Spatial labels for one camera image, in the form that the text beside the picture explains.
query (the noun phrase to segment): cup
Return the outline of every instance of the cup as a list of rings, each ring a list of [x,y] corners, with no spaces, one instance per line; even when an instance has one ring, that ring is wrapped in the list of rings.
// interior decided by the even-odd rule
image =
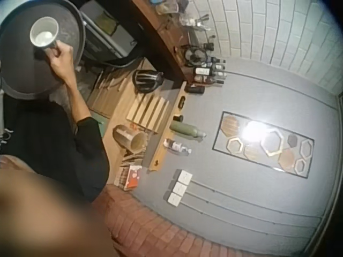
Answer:
[[[59,31],[57,20],[52,17],[43,17],[37,20],[31,27],[31,43],[38,48],[50,48],[55,46]]]
[[[140,153],[147,141],[146,133],[134,131],[125,125],[118,125],[113,129],[113,138],[133,154]]]
[[[156,7],[156,12],[159,15],[169,14],[169,13],[178,13],[178,3],[176,0],[167,0]]]

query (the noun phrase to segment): electrical outlet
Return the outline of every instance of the electrical outlet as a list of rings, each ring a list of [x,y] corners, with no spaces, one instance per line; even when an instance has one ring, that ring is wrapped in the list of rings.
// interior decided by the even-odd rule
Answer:
[[[178,194],[179,196],[183,196],[184,192],[186,192],[187,186],[181,184],[180,182],[176,182],[174,188],[173,188],[173,192],[175,194]]]
[[[180,203],[181,201],[181,196],[175,194],[175,193],[171,193],[169,198],[168,198],[168,202],[171,204],[171,205],[174,205],[175,207],[178,206],[178,204]]]
[[[185,170],[182,170],[177,180],[179,182],[181,182],[182,184],[189,185],[192,177],[193,177],[193,175],[191,173],[189,173]]]

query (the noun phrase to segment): black shirt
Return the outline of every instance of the black shirt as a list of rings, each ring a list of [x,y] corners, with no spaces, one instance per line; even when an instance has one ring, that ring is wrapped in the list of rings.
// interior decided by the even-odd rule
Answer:
[[[66,112],[57,103],[5,95],[4,125],[10,133],[4,134],[1,154],[20,158],[36,173],[63,183],[88,201],[100,194],[109,163],[96,120],[79,121],[74,135]]]

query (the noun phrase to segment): black tray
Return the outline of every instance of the black tray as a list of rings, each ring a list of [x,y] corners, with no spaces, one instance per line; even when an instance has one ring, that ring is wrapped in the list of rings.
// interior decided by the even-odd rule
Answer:
[[[34,22],[50,16],[59,23],[58,40],[74,48],[78,65],[85,46],[85,27],[79,11],[66,0],[29,1],[12,11],[0,27],[0,76],[3,90],[23,100],[46,97],[63,82],[51,70],[45,53],[35,48],[29,32]]]

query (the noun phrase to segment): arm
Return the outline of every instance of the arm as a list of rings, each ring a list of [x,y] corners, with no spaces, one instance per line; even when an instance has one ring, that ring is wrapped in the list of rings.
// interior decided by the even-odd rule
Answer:
[[[56,45],[60,52],[59,56],[56,49],[47,49],[46,53],[50,60],[52,70],[63,79],[66,84],[71,113],[75,123],[78,123],[80,120],[90,117],[91,113],[77,89],[73,63],[73,48],[59,40],[56,42]]]

